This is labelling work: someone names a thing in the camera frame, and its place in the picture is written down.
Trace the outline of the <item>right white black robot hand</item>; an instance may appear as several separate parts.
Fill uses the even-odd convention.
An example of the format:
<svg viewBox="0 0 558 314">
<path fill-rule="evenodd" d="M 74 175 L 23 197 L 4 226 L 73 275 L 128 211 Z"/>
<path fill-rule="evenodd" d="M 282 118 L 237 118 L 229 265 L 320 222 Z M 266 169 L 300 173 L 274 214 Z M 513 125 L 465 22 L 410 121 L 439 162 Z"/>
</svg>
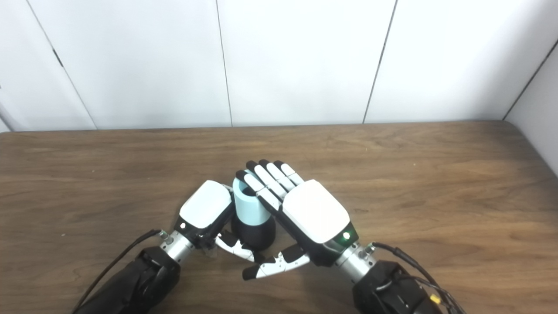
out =
<svg viewBox="0 0 558 314">
<path fill-rule="evenodd" d="M 358 240 L 344 206 L 318 181 L 305 180 L 287 163 L 249 161 L 236 178 L 295 240 L 276 256 L 243 270 L 255 280 L 295 270 L 307 263 L 331 267 Z"/>
</svg>

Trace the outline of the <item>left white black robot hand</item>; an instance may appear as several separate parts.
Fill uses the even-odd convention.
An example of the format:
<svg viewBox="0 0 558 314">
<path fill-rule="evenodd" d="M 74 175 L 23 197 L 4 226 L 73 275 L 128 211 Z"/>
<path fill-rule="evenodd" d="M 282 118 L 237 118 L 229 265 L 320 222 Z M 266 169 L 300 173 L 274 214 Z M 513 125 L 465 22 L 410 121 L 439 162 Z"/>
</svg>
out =
<svg viewBox="0 0 558 314">
<path fill-rule="evenodd" d="M 181 206 L 173 225 L 169 244 L 161 247 L 175 262 L 181 264 L 196 250 L 221 248 L 229 254 L 250 262 L 262 263 L 265 258 L 248 248 L 225 225 L 235 213 L 231 187 L 207 180 Z"/>
</svg>

